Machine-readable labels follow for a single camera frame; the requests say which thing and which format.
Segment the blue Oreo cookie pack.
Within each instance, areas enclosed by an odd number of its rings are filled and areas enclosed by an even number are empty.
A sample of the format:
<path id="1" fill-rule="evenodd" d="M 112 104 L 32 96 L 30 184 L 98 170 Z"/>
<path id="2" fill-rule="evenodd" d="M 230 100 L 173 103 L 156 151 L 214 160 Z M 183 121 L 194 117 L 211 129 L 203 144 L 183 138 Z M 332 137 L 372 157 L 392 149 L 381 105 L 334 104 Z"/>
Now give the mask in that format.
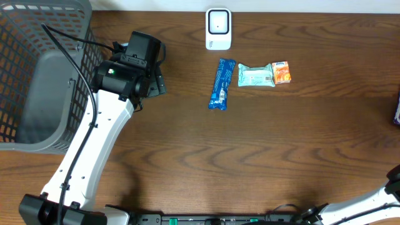
<path id="1" fill-rule="evenodd" d="M 233 76 L 236 61 L 233 59 L 219 59 L 214 86 L 208 104 L 209 109 L 227 109 L 228 88 Z"/>

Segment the teal wet wipes pack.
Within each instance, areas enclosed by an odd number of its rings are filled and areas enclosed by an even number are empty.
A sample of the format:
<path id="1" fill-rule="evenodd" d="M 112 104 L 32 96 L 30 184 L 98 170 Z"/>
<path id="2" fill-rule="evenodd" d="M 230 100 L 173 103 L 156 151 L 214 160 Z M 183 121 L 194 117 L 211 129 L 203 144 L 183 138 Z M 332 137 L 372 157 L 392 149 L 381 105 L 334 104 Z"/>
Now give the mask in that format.
<path id="1" fill-rule="evenodd" d="M 274 87 L 271 64 L 263 67 L 248 67 L 238 64 L 238 86 L 269 86 Z"/>

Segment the pink purple floral packet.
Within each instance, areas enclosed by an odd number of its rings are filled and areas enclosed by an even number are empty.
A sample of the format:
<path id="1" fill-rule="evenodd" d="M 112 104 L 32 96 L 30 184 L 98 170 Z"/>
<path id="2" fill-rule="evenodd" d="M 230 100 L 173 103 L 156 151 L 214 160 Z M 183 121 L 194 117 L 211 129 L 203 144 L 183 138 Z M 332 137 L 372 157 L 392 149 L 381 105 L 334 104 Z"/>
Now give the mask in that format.
<path id="1" fill-rule="evenodd" d="M 396 125 L 400 125 L 400 94 L 398 94 L 396 112 L 394 115 L 393 123 Z"/>

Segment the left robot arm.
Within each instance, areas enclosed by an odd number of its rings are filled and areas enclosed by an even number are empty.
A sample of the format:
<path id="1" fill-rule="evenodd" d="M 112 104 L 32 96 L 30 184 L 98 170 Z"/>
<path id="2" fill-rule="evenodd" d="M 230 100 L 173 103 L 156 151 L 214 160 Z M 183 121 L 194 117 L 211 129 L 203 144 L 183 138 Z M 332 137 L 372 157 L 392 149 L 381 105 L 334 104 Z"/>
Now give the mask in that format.
<path id="1" fill-rule="evenodd" d="M 99 180 L 122 128 L 142 100 L 166 93 L 160 65 L 166 47 L 134 31 L 126 46 L 96 66 L 85 115 L 72 143 L 39 196 L 26 194 L 19 213 L 26 224 L 133 224 L 131 212 L 117 206 L 95 210 Z"/>

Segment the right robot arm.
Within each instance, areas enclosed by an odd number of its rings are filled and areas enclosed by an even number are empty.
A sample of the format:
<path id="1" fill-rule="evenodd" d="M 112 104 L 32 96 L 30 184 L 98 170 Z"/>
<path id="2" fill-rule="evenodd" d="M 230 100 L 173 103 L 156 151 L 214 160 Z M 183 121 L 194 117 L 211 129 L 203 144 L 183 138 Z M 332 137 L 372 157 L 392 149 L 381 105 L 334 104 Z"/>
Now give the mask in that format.
<path id="1" fill-rule="evenodd" d="M 399 217 L 399 166 L 391 169 L 387 183 L 355 199 L 312 207 L 299 220 L 305 224 L 369 224 Z"/>

